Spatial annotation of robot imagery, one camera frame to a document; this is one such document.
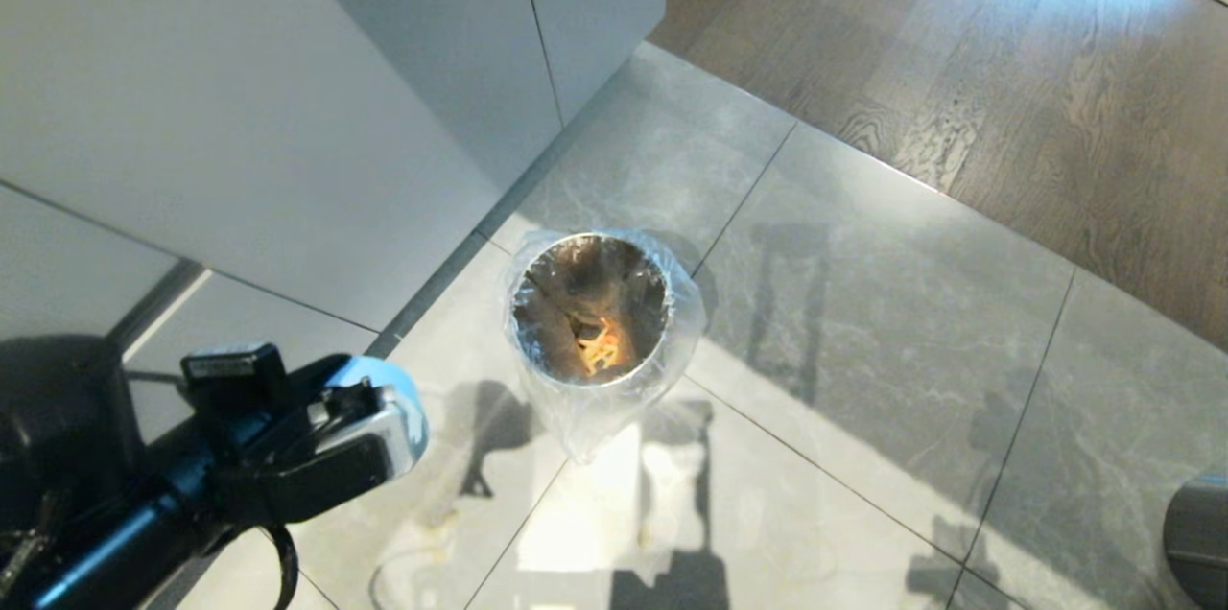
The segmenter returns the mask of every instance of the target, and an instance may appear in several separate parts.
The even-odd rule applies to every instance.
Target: metal trash can
[[[705,323],[699,287],[640,231],[532,234],[513,260],[521,379],[580,463],[678,382]]]
[[[1228,610],[1228,476],[1203,474],[1176,491],[1164,515],[1164,555],[1199,606]]]

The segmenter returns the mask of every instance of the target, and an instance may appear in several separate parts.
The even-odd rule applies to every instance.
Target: tile floor
[[[1228,465],[1228,356],[1124,292],[651,45],[510,204],[389,356],[426,458],[295,527],[296,608],[1192,608],[1159,527]],[[522,234],[592,226],[658,234],[711,323],[581,468],[501,312]],[[254,536],[188,605],[271,605]]]

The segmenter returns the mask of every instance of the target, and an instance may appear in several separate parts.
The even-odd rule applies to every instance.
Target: wooden floor
[[[1228,349],[1228,7],[669,0],[651,42]]]

